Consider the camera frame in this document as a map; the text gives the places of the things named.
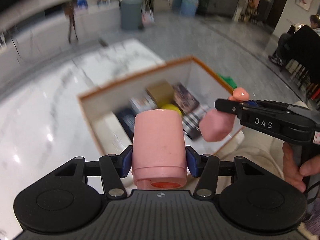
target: yellow round object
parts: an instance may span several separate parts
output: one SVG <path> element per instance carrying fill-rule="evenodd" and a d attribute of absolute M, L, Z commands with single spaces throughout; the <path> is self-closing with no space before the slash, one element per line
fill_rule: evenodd
<path fill-rule="evenodd" d="M 166 104 L 166 105 L 162 106 L 161 109 L 173 110 L 182 116 L 180 109 L 173 104 Z"/>

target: person's dark hair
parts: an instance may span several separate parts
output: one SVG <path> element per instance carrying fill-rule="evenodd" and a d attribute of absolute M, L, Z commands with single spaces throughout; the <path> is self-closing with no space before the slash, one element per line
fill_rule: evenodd
<path fill-rule="evenodd" d="M 310 21 L 316 23 L 318 25 L 318 28 L 320 28 L 320 17 L 318 14 L 311 15 Z"/>

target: purple fluffy fabric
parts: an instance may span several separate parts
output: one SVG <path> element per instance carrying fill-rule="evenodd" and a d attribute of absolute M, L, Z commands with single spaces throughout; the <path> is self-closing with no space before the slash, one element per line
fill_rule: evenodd
<path fill-rule="evenodd" d="M 306 222 L 306 228 L 314 235 L 320 236 L 320 197 L 316 199 L 313 215 Z"/>

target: black circular cover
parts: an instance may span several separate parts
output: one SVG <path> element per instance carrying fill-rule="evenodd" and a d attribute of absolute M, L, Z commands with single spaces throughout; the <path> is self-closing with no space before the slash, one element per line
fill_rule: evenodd
<path fill-rule="evenodd" d="M 305 196 L 285 181 L 246 176 L 220 194 L 221 211 L 250 231 L 278 233 L 297 226 L 305 215 Z"/>
<path fill-rule="evenodd" d="M 19 223 L 42 233 L 79 228 L 91 222 L 100 208 L 99 193 L 72 177 L 44 177 L 20 192 L 13 204 Z"/>

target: gray trash bin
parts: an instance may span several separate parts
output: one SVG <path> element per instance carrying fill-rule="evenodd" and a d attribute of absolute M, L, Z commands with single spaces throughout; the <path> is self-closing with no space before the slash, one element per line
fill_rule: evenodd
<path fill-rule="evenodd" d="M 123 30 L 138 30 L 142 27 L 142 1 L 123 0 L 121 2 L 121 28 Z"/>

